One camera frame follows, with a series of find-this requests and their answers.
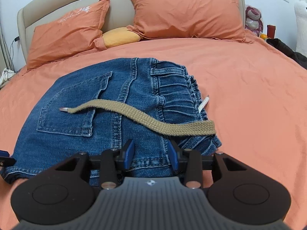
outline logo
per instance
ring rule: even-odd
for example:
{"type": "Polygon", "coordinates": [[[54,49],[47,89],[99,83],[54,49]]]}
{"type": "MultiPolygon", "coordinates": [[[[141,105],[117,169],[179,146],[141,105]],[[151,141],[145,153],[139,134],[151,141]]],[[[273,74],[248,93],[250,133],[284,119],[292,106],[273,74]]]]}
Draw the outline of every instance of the logo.
{"type": "Polygon", "coordinates": [[[154,180],[149,180],[149,181],[147,181],[146,183],[147,183],[149,186],[153,186],[153,185],[155,185],[157,182],[154,181],[154,180]]]}

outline plush bear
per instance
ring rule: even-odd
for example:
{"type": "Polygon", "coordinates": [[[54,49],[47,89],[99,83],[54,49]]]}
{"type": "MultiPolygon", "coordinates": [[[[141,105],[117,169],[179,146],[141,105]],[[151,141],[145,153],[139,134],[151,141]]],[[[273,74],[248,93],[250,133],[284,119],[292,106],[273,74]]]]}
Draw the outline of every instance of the plush bear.
{"type": "Polygon", "coordinates": [[[257,36],[260,36],[260,33],[263,32],[263,23],[261,21],[260,10],[252,6],[247,6],[245,14],[246,14],[245,28],[254,32],[257,36]]]}
{"type": "Polygon", "coordinates": [[[307,3],[300,0],[294,4],[297,23],[296,52],[307,56],[307,3]]]}

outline blue jeans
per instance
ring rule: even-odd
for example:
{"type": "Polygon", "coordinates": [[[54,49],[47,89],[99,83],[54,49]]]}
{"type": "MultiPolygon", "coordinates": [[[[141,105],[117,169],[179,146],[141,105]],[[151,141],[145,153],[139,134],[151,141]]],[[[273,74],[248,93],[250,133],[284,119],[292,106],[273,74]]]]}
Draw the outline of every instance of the blue jeans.
{"type": "MultiPolygon", "coordinates": [[[[172,171],[167,136],[159,135],[120,114],[90,108],[77,114],[59,111],[92,99],[120,101],[165,123],[207,120],[198,113],[201,95],[184,66],[154,58],[119,58],[77,70],[55,81],[33,108],[19,134],[12,167],[1,171],[6,182],[31,177],[67,157],[86,151],[98,155],[121,148],[132,138],[135,155],[129,176],[163,177],[172,171]]],[[[212,154],[221,142],[216,135],[176,137],[181,148],[212,154]]],[[[98,170],[91,173],[95,185],[98,170]]]]}

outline orange pillowcase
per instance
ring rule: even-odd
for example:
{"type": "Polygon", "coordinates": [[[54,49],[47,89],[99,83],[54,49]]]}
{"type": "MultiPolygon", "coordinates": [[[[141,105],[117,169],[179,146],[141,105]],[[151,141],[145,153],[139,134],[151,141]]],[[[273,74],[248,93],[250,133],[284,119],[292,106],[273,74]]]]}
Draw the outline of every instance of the orange pillowcase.
{"type": "Polygon", "coordinates": [[[132,0],[131,31],[150,39],[218,38],[246,42],[239,0],[132,0]]]}
{"type": "Polygon", "coordinates": [[[70,11],[60,19],[35,27],[27,69],[87,50],[105,50],[100,29],[109,6],[110,0],[99,0],[88,7],[70,11]]]}

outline beige drawstring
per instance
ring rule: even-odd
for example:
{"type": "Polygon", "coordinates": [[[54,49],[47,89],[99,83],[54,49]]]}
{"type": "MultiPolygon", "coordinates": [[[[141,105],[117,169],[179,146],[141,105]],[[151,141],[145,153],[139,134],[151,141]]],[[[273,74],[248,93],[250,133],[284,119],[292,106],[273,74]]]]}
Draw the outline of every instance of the beige drawstring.
{"type": "Polygon", "coordinates": [[[128,104],[105,99],[91,100],[76,108],[61,107],[60,111],[72,114],[91,107],[119,113],[148,129],[166,136],[202,136],[216,133],[214,122],[211,120],[196,121],[186,124],[164,123],[128,104]]]}

